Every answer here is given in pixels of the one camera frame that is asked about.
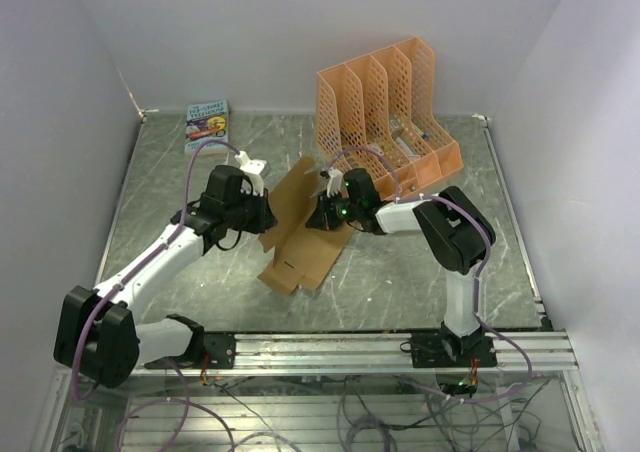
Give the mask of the brown cardboard box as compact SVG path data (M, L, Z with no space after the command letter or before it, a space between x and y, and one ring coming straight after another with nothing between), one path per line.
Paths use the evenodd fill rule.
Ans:
M272 250L274 255L259 279L284 295L297 287L317 289L353 234L347 225L334 231L306 226L317 204L312 194L318 184L315 161L304 156L269 193L268 204L276 225L261 234L259 242L265 252Z

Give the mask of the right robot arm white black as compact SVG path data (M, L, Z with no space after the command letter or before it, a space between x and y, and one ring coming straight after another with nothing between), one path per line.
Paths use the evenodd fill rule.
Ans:
M330 168L320 172L316 197L308 229L329 232L357 224L359 231L377 236L422 233L447 271L446 311L439 332L442 359L455 368L471 361L484 336L478 317L480 274L496 235L462 189L449 186L435 195L384 200L365 169L342 173Z

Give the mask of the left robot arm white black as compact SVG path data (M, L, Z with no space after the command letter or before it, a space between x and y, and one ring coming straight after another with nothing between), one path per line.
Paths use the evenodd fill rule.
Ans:
M140 366L169 358L192 369L206 354L202 325L172 313L150 324L139 319L155 294L222 240L259 235L277 223L264 186L267 163L218 165L200 197L187 203L132 263L91 289L74 287L64 298L54 360L99 386L116 388Z

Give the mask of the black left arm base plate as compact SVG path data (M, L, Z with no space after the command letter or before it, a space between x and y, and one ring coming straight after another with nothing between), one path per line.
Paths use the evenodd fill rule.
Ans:
M206 332L203 339L203 368L231 370L235 363L236 345L232 333Z

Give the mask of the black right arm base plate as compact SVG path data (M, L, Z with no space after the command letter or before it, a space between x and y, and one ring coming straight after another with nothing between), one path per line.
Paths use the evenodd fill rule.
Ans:
M482 336L478 344L465 352L451 354L451 347L436 329L414 330L400 344L400 351L410 356L414 369L491 368L498 364L493 340Z

